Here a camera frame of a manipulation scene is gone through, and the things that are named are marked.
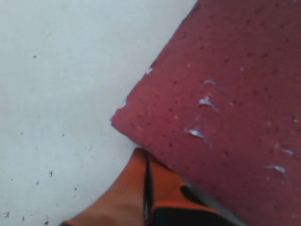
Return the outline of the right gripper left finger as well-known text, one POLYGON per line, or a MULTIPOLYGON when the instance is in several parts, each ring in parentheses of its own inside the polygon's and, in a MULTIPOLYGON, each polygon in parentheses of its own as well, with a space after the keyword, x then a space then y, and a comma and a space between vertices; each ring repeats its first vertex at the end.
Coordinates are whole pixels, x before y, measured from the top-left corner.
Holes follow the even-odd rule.
POLYGON ((134 149, 129 162, 110 188, 91 206, 63 226, 143 226, 147 153, 134 149))

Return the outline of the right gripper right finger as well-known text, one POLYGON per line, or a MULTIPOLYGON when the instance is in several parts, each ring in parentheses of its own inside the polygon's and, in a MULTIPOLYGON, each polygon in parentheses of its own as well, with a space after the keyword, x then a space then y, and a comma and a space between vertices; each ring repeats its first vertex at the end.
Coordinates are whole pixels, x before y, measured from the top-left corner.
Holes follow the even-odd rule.
POLYGON ((147 156, 145 211, 149 226, 232 226, 200 201, 172 170, 147 156))

